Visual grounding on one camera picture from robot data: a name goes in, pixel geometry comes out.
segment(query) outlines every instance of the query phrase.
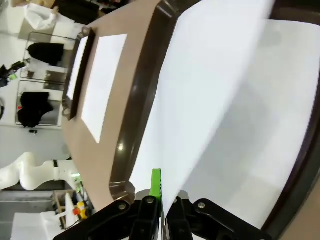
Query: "small tray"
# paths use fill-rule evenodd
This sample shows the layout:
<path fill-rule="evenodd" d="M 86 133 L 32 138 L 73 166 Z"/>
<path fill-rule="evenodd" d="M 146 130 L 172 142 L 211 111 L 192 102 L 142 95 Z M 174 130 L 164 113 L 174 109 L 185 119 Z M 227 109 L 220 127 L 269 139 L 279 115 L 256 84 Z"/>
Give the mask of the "small tray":
<path fill-rule="evenodd" d="M 71 100 L 67 96 L 69 86 L 70 86 L 70 80 L 73 73 L 80 42 L 83 38 L 86 38 L 86 37 L 88 37 L 88 40 L 86 42 L 84 52 L 83 52 L 83 57 L 80 63 L 79 73 L 77 76 L 74 93 L 73 93 L 73 100 Z M 79 35 L 75 40 L 70 65 L 65 77 L 65 86 L 64 86 L 63 95 L 62 95 L 62 107 L 63 107 L 62 115 L 66 117 L 69 121 L 73 119 L 78 112 L 81 89 L 84 82 L 84 76 L 85 76 L 89 56 L 94 44 L 95 37 L 96 37 L 96 34 L 91 27 L 83 27 L 82 31 L 79 33 Z"/>

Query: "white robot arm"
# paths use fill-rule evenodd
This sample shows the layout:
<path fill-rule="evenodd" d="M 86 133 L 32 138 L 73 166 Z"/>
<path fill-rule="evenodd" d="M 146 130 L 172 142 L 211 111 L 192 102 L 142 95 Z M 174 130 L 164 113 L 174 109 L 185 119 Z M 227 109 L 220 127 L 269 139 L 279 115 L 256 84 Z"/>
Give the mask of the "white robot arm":
<path fill-rule="evenodd" d="M 66 181 L 72 189 L 76 189 L 73 175 L 78 170 L 73 160 L 51 160 L 36 166 L 33 153 L 25 152 L 11 165 L 0 169 L 0 190 L 12 187 L 19 181 L 21 186 L 33 191 L 48 181 Z"/>

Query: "sheet of paper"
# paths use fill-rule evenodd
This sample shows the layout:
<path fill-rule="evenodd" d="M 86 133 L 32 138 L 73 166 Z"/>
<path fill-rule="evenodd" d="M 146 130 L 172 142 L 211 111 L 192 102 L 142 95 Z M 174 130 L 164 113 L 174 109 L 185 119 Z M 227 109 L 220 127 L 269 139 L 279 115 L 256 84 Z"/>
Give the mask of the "sheet of paper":
<path fill-rule="evenodd" d="M 319 80 L 320 27 L 269 20 L 244 82 L 183 190 L 261 228 L 310 121 Z"/>
<path fill-rule="evenodd" d="M 148 182 L 152 165 L 161 165 L 165 215 L 239 89 L 271 6 L 270 0 L 203 0 L 179 18 L 131 177 Z M 150 169 L 138 170 L 143 163 Z"/>
<path fill-rule="evenodd" d="M 68 88 L 68 92 L 66 93 L 66 95 L 70 98 L 70 100 L 74 99 L 74 93 L 75 93 L 75 88 L 78 80 L 80 65 L 85 53 L 87 41 L 88 41 L 88 37 L 84 37 L 81 39 L 78 52 L 76 53 L 76 56 L 75 56 L 74 65 L 73 65 L 73 69 L 70 77 L 69 88 Z"/>
<path fill-rule="evenodd" d="M 98 144 L 126 39 L 127 34 L 100 37 L 96 48 L 81 118 Z"/>

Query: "table surface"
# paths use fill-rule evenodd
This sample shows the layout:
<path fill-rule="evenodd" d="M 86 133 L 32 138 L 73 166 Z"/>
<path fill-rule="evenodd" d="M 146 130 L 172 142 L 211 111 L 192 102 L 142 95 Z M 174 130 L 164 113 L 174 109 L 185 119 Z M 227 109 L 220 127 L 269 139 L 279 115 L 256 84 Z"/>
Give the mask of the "table surface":
<path fill-rule="evenodd" d="M 62 121 L 66 143 L 81 174 L 86 191 L 98 211 L 114 201 L 109 183 L 118 138 L 132 91 L 138 60 L 158 3 L 159 0 L 135 1 L 90 25 L 96 33 L 96 38 L 84 75 L 78 113 L 71 121 L 65 117 Z M 121 34 L 128 35 L 109 97 L 100 144 L 97 144 L 81 119 L 86 89 L 99 37 Z"/>

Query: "bolt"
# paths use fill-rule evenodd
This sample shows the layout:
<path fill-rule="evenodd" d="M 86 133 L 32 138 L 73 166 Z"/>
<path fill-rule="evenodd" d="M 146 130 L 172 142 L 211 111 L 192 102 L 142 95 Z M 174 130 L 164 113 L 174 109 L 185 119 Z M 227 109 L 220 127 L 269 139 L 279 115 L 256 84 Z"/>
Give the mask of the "bolt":
<path fill-rule="evenodd" d="M 147 202 L 148 204 L 152 204 L 152 203 L 154 202 L 154 199 L 153 199 L 152 197 L 148 197 L 148 198 L 146 199 L 146 202 Z"/>
<path fill-rule="evenodd" d="M 120 210 L 125 210 L 127 208 L 127 206 L 125 204 L 120 204 L 119 205 L 119 209 Z"/>
<path fill-rule="evenodd" d="M 200 203 L 198 204 L 198 207 L 199 207 L 200 209 L 204 209 L 205 206 L 206 206 L 206 205 L 205 205 L 203 202 L 200 202 Z"/>

